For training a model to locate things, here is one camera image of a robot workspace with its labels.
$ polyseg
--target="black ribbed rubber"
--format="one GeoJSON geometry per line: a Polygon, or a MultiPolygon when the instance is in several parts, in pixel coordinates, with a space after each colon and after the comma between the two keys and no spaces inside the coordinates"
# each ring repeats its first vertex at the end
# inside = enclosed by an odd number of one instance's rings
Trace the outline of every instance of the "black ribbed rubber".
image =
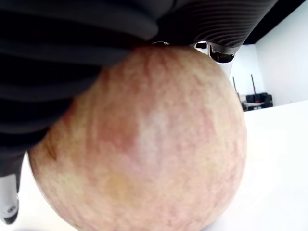
{"type": "Polygon", "coordinates": [[[235,52],[275,2],[1,0],[0,176],[15,173],[19,188],[25,151],[131,47],[205,40],[235,52]]]}
{"type": "Polygon", "coordinates": [[[159,21],[158,40],[179,45],[207,41],[239,48],[277,1],[179,1],[174,12],[159,21]]]}
{"type": "Polygon", "coordinates": [[[19,188],[26,150],[102,66],[122,61],[131,47],[154,37],[156,17],[171,6],[147,11],[145,2],[0,1],[0,176],[15,174],[19,188]]]}

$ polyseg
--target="apple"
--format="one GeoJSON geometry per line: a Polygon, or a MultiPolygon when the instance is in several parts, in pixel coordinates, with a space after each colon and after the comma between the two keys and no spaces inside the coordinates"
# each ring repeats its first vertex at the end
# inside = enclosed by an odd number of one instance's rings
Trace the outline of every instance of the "apple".
{"type": "Polygon", "coordinates": [[[199,231],[242,177],[246,128],[220,67],[193,48],[139,47],[104,68],[30,150],[46,200],[82,231],[199,231]]]}

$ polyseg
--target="white wall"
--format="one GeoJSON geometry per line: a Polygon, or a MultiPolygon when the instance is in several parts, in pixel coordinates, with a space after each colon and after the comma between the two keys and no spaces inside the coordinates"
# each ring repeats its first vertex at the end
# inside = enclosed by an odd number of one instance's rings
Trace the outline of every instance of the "white wall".
{"type": "Polygon", "coordinates": [[[256,92],[263,93],[264,87],[256,47],[255,45],[243,45],[235,55],[230,76],[232,84],[232,77],[234,77],[240,95],[254,94],[251,74],[254,76],[256,92]]]}
{"type": "Polygon", "coordinates": [[[274,104],[308,100],[308,1],[257,44],[264,88],[274,104]]]}

